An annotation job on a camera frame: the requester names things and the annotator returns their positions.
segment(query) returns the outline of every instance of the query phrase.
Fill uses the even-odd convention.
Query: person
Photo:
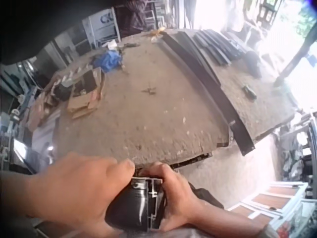
[[[135,165],[129,159],[118,163],[114,158],[76,153],[36,175],[2,171],[1,216],[37,217],[94,237],[120,236],[122,231],[105,222],[105,214],[134,171]],[[167,164],[156,162],[143,169],[141,175],[162,178],[167,198],[160,226],[160,231],[166,233],[148,234],[151,237],[278,237],[270,226],[200,200],[187,180]]]

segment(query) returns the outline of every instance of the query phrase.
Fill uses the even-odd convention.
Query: workbench
[[[124,38],[119,45],[124,43],[140,46],[124,50],[124,70],[105,75],[105,96],[99,108],[72,119],[62,105],[56,140],[59,157],[75,151],[130,158],[137,165],[178,163],[228,143],[228,125],[210,95],[165,43],[147,33]],[[293,116],[287,95],[274,90],[275,78],[263,66],[261,80],[254,79],[241,60],[213,68],[254,142]],[[257,100],[246,98],[242,84],[251,86]]]

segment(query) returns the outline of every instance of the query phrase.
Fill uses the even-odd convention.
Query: blue cloth
[[[117,51],[107,51],[93,63],[94,68],[101,67],[103,72],[107,73],[118,67],[122,61],[122,56]]]

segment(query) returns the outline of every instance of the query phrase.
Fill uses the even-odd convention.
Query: concrete floor
[[[269,135],[245,157],[234,144],[179,172],[196,188],[207,189],[227,209],[271,181],[280,180],[278,164],[274,137]]]

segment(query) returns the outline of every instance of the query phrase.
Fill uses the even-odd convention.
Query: hand
[[[140,175],[163,178],[162,187],[166,193],[167,207],[160,230],[169,231],[194,222],[196,208],[201,202],[181,174],[173,171],[167,164],[155,162],[142,170]]]
[[[106,210],[134,174],[129,159],[87,157],[70,153],[31,176],[30,195],[36,217],[70,225],[96,237],[113,235]]]

